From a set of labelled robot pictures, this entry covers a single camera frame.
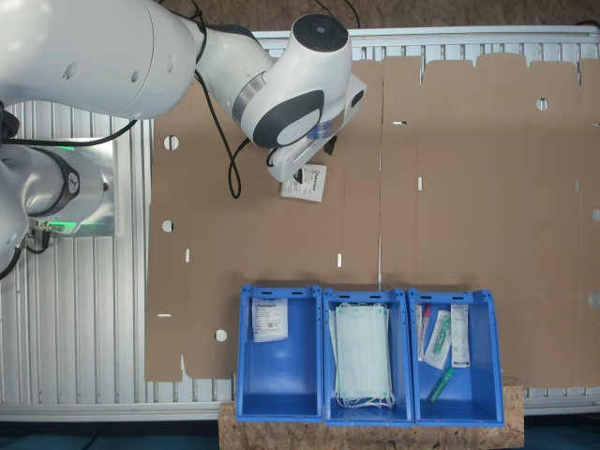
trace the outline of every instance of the metal grating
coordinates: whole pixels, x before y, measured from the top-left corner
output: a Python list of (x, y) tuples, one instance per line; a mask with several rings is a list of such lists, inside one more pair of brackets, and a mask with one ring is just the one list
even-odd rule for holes
[[(281, 56), (289, 33), (256, 37)], [(534, 60), (600, 58), (593, 27), (455, 27), (351, 32), (353, 57), (432, 60), (510, 52)], [(9, 110), (21, 136), (105, 136), (127, 121), (58, 104)], [(115, 143), (117, 236), (53, 239), (42, 255), (26, 252), (0, 284), (0, 419), (28, 421), (215, 419), (233, 398), (230, 380), (145, 382), (144, 313), (153, 122)], [(4, 267), (8, 261), (0, 261)], [(600, 387), (525, 389), (525, 413), (600, 411)]]

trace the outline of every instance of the surgical mask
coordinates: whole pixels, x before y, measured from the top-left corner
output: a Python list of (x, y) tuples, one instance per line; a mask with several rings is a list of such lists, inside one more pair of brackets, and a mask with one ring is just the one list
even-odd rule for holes
[(387, 342), (389, 310), (342, 304), (330, 311), (337, 402), (347, 408), (394, 404)]

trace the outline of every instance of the green object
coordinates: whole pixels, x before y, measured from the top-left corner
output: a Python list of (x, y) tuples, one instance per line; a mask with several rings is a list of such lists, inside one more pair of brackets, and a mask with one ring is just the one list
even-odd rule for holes
[(429, 399), (427, 400), (427, 403), (429, 403), (430, 405), (435, 403), (435, 401), (438, 399), (438, 397), (442, 393), (444, 387), (446, 387), (448, 382), (452, 379), (452, 375), (454, 375), (454, 369), (451, 367), (447, 368), (446, 371), (443, 373), (442, 377), (440, 378), (440, 380), (438, 381), (438, 383), (435, 385), (435, 387), (431, 391), (431, 394), (429, 394)]
[(433, 347), (434, 353), (439, 353), (442, 351), (442, 347), (446, 338), (448, 337), (448, 329), (450, 328), (450, 317), (446, 316), (443, 318), (442, 326), (440, 327), (440, 333), (438, 334), (438, 338), (435, 341), (435, 346)]

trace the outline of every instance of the blue plastic bin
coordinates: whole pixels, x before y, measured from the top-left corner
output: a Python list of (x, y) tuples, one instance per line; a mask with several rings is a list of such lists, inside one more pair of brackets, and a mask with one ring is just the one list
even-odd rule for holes
[[(288, 338), (255, 343), (252, 298), (288, 299)], [(237, 404), (240, 422), (323, 420), (323, 293), (244, 286), (240, 305)]]
[[(504, 403), (496, 313), (490, 291), (435, 293), (408, 292), (411, 315), (412, 389), (414, 417), (418, 426), (433, 427), (503, 427)], [(430, 305), (431, 317), (426, 331), (429, 343), (438, 311), (450, 311), (451, 305), (469, 306), (469, 352), (471, 366), (455, 368), (452, 380), (439, 399), (428, 404), (428, 396), (442, 376), (442, 371), (418, 361), (414, 306)], [(452, 349), (445, 367), (452, 365)]]
[[(390, 309), (389, 351), (396, 403), (388, 408), (342, 408), (336, 398), (336, 361), (329, 334), (329, 308), (342, 303), (386, 304)], [(325, 364), (325, 423), (328, 426), (410, 427), (413, 424), (413, 395), (409, 357), (406, 297), (401, 290), (385, 292), (323, 291), (323, 345)]]

